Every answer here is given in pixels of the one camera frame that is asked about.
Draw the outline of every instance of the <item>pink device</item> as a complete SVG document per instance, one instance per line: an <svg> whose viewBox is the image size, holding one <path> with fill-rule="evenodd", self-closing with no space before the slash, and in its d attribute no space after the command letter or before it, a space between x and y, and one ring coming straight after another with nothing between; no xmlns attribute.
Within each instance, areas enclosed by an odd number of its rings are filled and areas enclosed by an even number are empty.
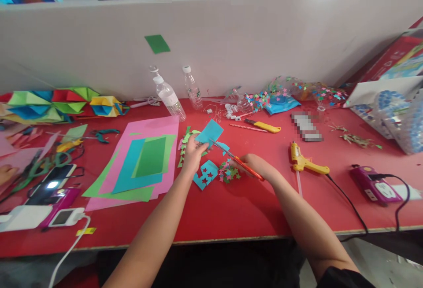
<svg viewBox="0 0 423 288"><path fill-rule="evenodd" d="M403 201L384 179L377 181L370 179L369 175L378 174L373 167L356 165L354 169L350 170L350 174L371 201L378 202L383 207L386 207L388 202Z"/></svg>
<svg viewBox="0 0 423 288"><path fill-rule="evenodd" d="M56 216L56 213L59 212L61 209L69 208L80 192L81 189L76 188L64 188L56 190L48 199L50 200L49 205L53 206L53 210L45 218L45 220L40 223L39 227L48 227L50 222Z"/></svg>

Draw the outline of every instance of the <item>plastic bottle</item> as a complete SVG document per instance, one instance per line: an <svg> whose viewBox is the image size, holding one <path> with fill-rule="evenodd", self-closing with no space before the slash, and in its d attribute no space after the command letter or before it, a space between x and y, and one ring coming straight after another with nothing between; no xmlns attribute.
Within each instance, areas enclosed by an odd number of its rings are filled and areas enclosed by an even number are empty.
<svg viewBox="0 0 423 288"><path fill-rule="evenodd" d="M200 89L196 85L193 75L191 74L191 67L185 66L182 68L182 70L185 73L185 87L188 91L191 104L193 105L194 109L199 110L203 108L203 101L201 100Z"/></svg>
<svg viewBox="0 0 423 288"><path fill-rule="evenodd" d="M156 92L159 98L166 105L171 115L179 116L179 122L186 120L186 114L182 108L181 102L172 87L166 83L159 74L159 69L156 66L150 66L150 72L154 74L153 81L156 84Z"/></svg>

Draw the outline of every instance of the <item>orange scissors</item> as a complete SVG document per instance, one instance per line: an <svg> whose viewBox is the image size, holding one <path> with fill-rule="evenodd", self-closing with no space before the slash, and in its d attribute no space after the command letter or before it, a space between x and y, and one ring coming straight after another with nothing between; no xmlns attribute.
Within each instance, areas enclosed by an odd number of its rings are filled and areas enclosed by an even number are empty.
<svg viewBox="0 0 423 288"><path fill-rule="evenodd" d="M253 169L251 169L250 167L248 167L244 162L242 162L237 156L235 156L234 154L232 154L231 152L227 151L226 149L224 149L222 146L220 146L218 143L216 143L214 140L211 140L213 142L214 145L216 145L217 147L219 147L222 151L224 151L225 153L227 153L234 161L236 161L242 168L244 168L246 171L248 171L250 174L252 174L255 178L257 178L260 181L264 181L264 178L258 174L257 172L255 172Z"/></svg>

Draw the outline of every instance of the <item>yellow tag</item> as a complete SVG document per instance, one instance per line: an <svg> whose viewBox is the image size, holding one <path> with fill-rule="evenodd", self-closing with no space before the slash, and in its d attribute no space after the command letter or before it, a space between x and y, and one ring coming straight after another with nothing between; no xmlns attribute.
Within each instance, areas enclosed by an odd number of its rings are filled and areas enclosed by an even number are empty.
<svg viewBox="0 0 423 288"><path fill-rule="evenodd" d="M87 228L84 232L84 235L85 234L93 234L96 231L96 229L97 228ZM81 232L82 232L82 230L77 231L75 236L79 236L81 234Z"/></svg>

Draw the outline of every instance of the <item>yellow utility knife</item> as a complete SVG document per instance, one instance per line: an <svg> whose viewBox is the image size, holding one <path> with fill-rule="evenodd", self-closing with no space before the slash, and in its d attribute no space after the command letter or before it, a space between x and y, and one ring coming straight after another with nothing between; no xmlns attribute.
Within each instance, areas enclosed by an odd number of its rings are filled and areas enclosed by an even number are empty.
<svg viewBox="0 0 423 288"><path fill-rule="evenodd" d="M244 120L245 122L249 123L249 124L253 124L254 126L260 127L261 129L265 129L268 132L271 133L279 133L281 128L280 127L274 127L272 125L268 125L262 122L256 122L253 120L249 120L248 118L246 120Z"/></svg>

